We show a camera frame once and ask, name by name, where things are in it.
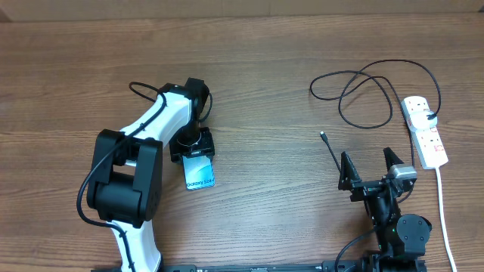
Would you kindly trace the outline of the Samsung Galaxy smartphone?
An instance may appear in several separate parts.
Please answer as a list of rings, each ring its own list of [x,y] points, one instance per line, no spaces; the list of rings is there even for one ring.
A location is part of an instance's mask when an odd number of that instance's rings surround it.
[[[182,157],[187,190],[199,190],[215,185],[212,161],[208,156]]]

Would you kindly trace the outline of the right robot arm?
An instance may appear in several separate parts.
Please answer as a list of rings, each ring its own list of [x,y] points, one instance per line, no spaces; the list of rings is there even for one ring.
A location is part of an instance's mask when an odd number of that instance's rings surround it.
[[[398,198],[410,191],[417,180],[417,172],[390,149],[383,150],[387,173],[375,181],[363,181],[348,153],[341,153],[339,190],[348,190],[350,200],[363,202],[372,229],[349,242],[334,261],[334,269],[340,269],[344,252],[359,241],[375,235],[377,251],[365,253],[353,261],[348,271],[425,271],[420,258],[426,253],[432,224],[416,214],[403,215]]]

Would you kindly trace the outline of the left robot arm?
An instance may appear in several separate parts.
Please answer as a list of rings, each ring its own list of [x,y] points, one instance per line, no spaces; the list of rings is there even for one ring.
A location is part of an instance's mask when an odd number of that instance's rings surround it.
[[[86,223],[116,237],[119,271],[162,271],[153,218],[160,204],[163,150],[182,166],[188,190],[214,186],[215,144],[201,124],[213,96],[202,79],[156,88],[152,106],[119,131],[104,129],[95,141],[90,172],[79,188],[76,209]]]

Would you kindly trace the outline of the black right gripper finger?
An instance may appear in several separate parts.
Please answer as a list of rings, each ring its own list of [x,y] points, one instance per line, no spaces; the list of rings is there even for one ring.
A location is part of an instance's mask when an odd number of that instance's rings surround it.
[[[383,149],[385,162],[386,162],[386,169],[390,170],[390,168],[394,165],[401,165],[404,162],[392,151],[390,147],[386,147]]]
[[[344,151],[341,153],[339,189],[352,189],[353,184],[361,182],[356,167],[354,166],[349,154]]]

